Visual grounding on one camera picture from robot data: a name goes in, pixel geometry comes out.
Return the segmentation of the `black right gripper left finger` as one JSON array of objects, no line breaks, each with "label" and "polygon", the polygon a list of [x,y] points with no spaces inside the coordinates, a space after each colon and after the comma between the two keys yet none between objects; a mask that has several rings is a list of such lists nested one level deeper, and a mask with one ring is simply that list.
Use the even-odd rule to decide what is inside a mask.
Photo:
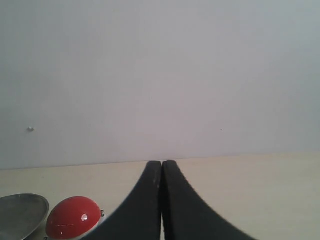
[{"label": "black right gripper left finger", "polygon": [[159,240],[162,164],[149,161],[124,202],[84,240]]}]

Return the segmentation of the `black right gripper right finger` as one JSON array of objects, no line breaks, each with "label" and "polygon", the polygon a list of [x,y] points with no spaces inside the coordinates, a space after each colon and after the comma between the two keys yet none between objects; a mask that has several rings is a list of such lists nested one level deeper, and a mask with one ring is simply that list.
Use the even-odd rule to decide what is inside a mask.
[{"label": "black right gripper right finger", "polygon": [[216,213],[174,160],[162,163],[162,218],[166,240],[252,240]]}]

